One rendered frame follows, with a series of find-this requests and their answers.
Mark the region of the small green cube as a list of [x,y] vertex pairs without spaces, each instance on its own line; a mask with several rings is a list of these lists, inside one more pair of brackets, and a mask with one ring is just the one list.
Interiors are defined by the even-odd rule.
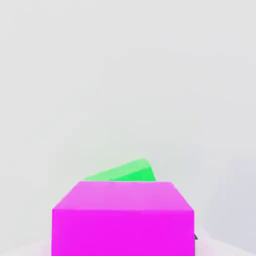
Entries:
[[85,181],[124,181],[155,182],[156,178],[150,163],[140,158],[126,164],[88,176]]

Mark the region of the small magenta cube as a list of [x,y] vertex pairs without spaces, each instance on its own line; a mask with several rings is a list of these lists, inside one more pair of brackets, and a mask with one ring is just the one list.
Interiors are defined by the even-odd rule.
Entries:
[[195,214],[171,182],[80,181],[52,209],[51,256],[195,256]]

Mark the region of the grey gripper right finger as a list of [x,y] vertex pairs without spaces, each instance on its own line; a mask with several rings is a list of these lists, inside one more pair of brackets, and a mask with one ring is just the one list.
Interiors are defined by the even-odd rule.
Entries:
[[201,227],[195,229],[195,235],[195,256],[248,256],[243,249],[211,238]]

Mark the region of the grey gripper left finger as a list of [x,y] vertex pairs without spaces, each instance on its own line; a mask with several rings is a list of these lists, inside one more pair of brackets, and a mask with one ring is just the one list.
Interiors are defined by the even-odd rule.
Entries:
[[52,256],[50,240],[42,240],[22,246],[11,253],[11,256]]

